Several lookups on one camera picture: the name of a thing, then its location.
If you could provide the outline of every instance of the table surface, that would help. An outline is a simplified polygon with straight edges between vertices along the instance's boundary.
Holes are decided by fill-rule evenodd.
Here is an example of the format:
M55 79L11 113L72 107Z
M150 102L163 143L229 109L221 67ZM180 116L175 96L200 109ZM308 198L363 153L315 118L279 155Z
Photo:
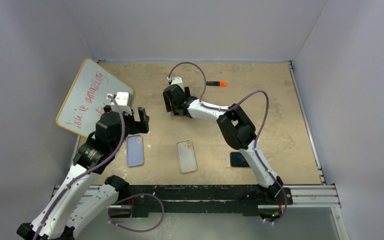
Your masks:
M149 133L142 134L144 165L128 167L126 144L95 184L118 175L132 185L245 185L256 184L250 168L230 166L230 148L219 127L201 119L166 112L163 90L174 63L101 63L134 90L133 109L144 107L150 116ZM230 106L254 90L265 90L270 103L266 124L259 137L262 152L287 185L320 184L312 145L287 63L199 63L208 81L226 81L226 87L208 86L203 100ZM192 96L201 95L204 81L191 65L181 65L180 76ZM242 109L259 129L266 107L262 94L245 101ZM176 143L191 140L197 170L181 173Z

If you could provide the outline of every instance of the lavender phone case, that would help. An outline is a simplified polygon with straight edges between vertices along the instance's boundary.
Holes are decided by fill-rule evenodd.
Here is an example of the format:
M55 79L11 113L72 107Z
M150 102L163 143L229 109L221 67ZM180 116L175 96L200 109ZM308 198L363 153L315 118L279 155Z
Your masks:
M126 137L127 166L134 167L144 164L144 142L142 135Z

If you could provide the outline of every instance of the white phone case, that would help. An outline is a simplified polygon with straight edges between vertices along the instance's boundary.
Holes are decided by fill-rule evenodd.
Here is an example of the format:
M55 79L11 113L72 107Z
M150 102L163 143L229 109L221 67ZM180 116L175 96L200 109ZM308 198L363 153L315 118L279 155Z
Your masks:
M196 171L198 166L192 141L179 141L176 143L176 149L180 172L185 174Z

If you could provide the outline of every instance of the wall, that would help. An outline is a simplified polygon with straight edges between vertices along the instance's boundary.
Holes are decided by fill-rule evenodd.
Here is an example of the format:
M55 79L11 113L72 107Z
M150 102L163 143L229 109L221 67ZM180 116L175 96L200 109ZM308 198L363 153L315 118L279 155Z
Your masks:
M62 1L0 0L0 239L46 206L76 136L55 117L90 55Z
M109 61L288 61L327 0L70 0L92 56Z
M384 239L384 0L329 0L294 70L350 237Z

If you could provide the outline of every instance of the cable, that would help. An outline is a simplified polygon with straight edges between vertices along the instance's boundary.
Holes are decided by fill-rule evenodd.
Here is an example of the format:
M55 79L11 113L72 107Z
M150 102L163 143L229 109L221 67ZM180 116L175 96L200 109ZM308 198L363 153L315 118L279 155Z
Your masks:
M131 231L131 232L135 232L135 233L146 233L146 232L149 232L149 231L152 231L154 229L156 229L160 224L161 222L163 221L163 218L164 218L164 206L163 206L163 202L156 196L152 195L152 194L149 194L149 193L139 193L139 194L136 194L136 195L133 195L133 196L129 196L125 199L121 199L120 201L116 201L114 204L120 204L124 201L127 201L127 200L130 200L130 199L133 199L133 198L136 198L136 197L139 197L139 196L150 196L150 197L153 197L154 199L157 200L157 202L159 203L159 205L161 206L161 218L159 219L159 221L157 222L157 224L149 229L145 229L145 230L136 230L136 229L132 229L132 228L129 228L129 227L126 227L126 226L123 226L123 225L120 225L118 224L117 222L115 222L112 218L111 218L111 215L110 215L110 211L108 210L108 219L109 219L109 222L112 223L113 225L119 227L119 228L122 228L122 229L125 229L125 230L128 230L128 231Z
M37 228L36 232L34 233L34 236L33 236L33 239L32 240L36 240L40 234L40 231L42 230L42 227L44 226L45 224L45 221L48 219L49 215L51 214L51 212L54 210L55 206L60 202L61 198L64 196L64 194L66 194L66 192L71 188L71 186L74 185L74 183L83 178L84 176L92 173L93 171L95 171L96 169L102 167L103 165L107 164L108 161L110 161L113 157L116 156L116 153L120 150L124 140L125 140L125 120L124 120L124 117L123 117L123 112L122 110L120 109L119 105L116 103L116 100L114 100L113 96L111 96L110 94L107 95L107 97L111 100L111 102L114 103L115 107L117 108L117 112L120 116L120 120L121 120L121 139L120 139L120 142L118 143L117 147L115 148L115 150L104 160L102 161L101 163L99 163L98 165L92 167L91 169L85 171L84 173L80 174L79 176L73 178L65 187L64 189L58 194L58 196L55 196L55 200L52 202L52 204L49 206L48 210L46 211L45 215L43 216L42 220L40 221L40 225L39 227Z
M276 221L279 222L285 215L286 213L286 209L287 209L287 206L288 206L288 198L287 198L287 194L285 192L285 189L284 187L278 182L278 180L275 178L275 176L272 174L271 171L269 171L269 168L264 164L263 160L261 159L259 153L257 152L257 142L258 142L258 138L260 137L260 134L261 134L261 131L263 130L263 127L264 125L266 124L266 120L267 120L267 115L269 114L269 95L267 95L267 92L263 91L263 90L256 90L256 91L253 91L251 92L250 94L246 95L244 98L242 98L242 100L240 100L237 104L235 104L233 107L229 108L229 109L223 109L223 108L218 108L218 107L212 107L212 106L207 106L203 103L202 101L202 98L205 94L205 91L207 89L207 78L205 76L205 73L204 71L200 68L200 66L196 65L195 63L193 62L189 62L189 61L183 61L183 62L180 62L178 64L176 64L170 71L170 73L168 74L168 79L170 79L170 76L172 75L173 71L180 65L183 65L183 64L189 64L189 65L192 65L192 66L195 66L202 74L202 77L204 78L204 90L202 91L201 93L201 96L199 96L199 103L201 104L201 106L203 106L204 108L206 109L211 109L211 110L216 110L216 111L220 111L220 112L230 112L230 111L233 111L235 110L236 108L239 107L240 104L242 104L243 102L245 102L245 100L247 100L249 97L251 97L252 95L256 94L256 93L263 93L264 96L265 96L265 100L266 100L266 105L265 105L265 113L264 113L264 118L262 120L262 124L261 124L261 127L259 128L258 130L258 133L255 137L255 140L254 140L254 152L255 152L255 155L257 156L259 162L261 163L261 165L264 167L264 170L266 170L268 172L268 174L270 175L270 177L274 180L274 182L280 187L280 190L282 191L283 193L283 197L285 199L285 203L284 203L284 210L282 212L282 215L278 218L278 220Z

